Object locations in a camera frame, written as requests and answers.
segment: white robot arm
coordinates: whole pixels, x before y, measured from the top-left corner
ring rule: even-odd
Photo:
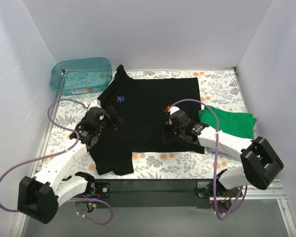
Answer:
[[[171,107],[168,113],[169,121],[163,129],[171,139],[184,139],[189,143],[215,148],[215,129],[201,122],[194,123],[178,107]],[[78,172],[65,180],[64,176],[87,152],[87,146],[97,143],[102,132],[106,129],[116,130],[122,124],[122,119],[112,107],[103,110],[99,101],[93,101],[86,116],[75,127],[75,131],[80,134],[78,144],[72,150],[55,157],[33,177],[25,176],[21,180],[18,210],[46,224],[56,215],[59,206],[76,195],[91,197],[95,192],[103,195],[102,190],[106,188],[96,183],[90,174]],[[76,139],[74,133],[70,139],[68,146]],[[243,164],[242,167],[223,170],[217,175],[219,195],[249,184],[264,190],[284,167],[267,140],[261,137],[250,140],[220,132],[219,150],[241,160]],[[213,182],[199,192],[209,197],[213,194],[212,187]]]
[[[164,125],[172,137],[189,143],[216,148],[217,132],[201,122],[194,123],[178,107],[168,109],[169,124]],[[242,162],[242,167],[226,169],[218,174],[218,188],[222,194],[236,187],[253,185],[265,190],[284,168],[269,142],[262,137],[255,140],[235,137],[219,131],[219,151]]]
[[[116,130],[122,124],[122,119],[117,116],[113,107],[103,110],[100,101],[93,101],[85,117],[75,127],[80,135],[77,145],[56,156],[33,177],[25,176],[21,180],[18,210],[46,224],[66,201],[79,194],[88,197],[95,193],[92,175],[78,172],[65,180],[64,177],[74,163],[87,153],[87,146],[92,147],[97,143],[100,134],[107,129]],[[76,135],[72,133],[66,147],[70,147],[75,140]]]

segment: floral fabric surface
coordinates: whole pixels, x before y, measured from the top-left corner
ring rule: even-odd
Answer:
[[[128,71],[127,74],[134,79],[166,79],[166,78],[192,78],[198,77],[201,100],[208,105],[232,112],[246,112],[245,104],[240,93],[234,71]],[[84,103],[90,103],[100,93],[62,96]],[[70,101],[60,102],[56,122],[62,126],[74,128],[84,117],[85,109]],[[53,127],[46,154],[55,153],[65,149],[70,132]],[[45,159],[42,166],[46,166],[52,158]],[[200,179],[213,178],[214,154],[205,150],[205,154],[194,152],[183,153],[133,153],[134,173],[124,176],[113,172],[99,175],[96,164],[90,154],[85,154],[74,164],[68,175],[78,171],[90,173],[95,178],[110,179]],[[219,155],[218,172],[224,168],[241,166],[240,160],[226,155]]]

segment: white enclosure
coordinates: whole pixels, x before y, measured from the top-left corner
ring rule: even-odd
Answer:
[[[259,135],[285,165],[296,224],[296,0],[0,0],[0,176],[37,153],[53,66],[87,57],[127,69],[237,66]],[[5,205],[16,208],[32,167],[4,180]],[[14,216],[0,209],[0,236]]]

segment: green cloth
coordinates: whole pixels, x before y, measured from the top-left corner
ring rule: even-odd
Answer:
[[[253,139],[253,128],[257,119],[249,113],[233,113],[209,106],[219,119],[219,130],[230,135]],[[199,120],[209,126],[216,128],[217,123],[214,115],[205,108],[198,112]]]

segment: translucent plastic box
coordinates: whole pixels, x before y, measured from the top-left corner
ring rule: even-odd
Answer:
[[[111,63],[106,58],[65,61],[52,70],[50,87],[63,95],[104,91],[112,80]]]

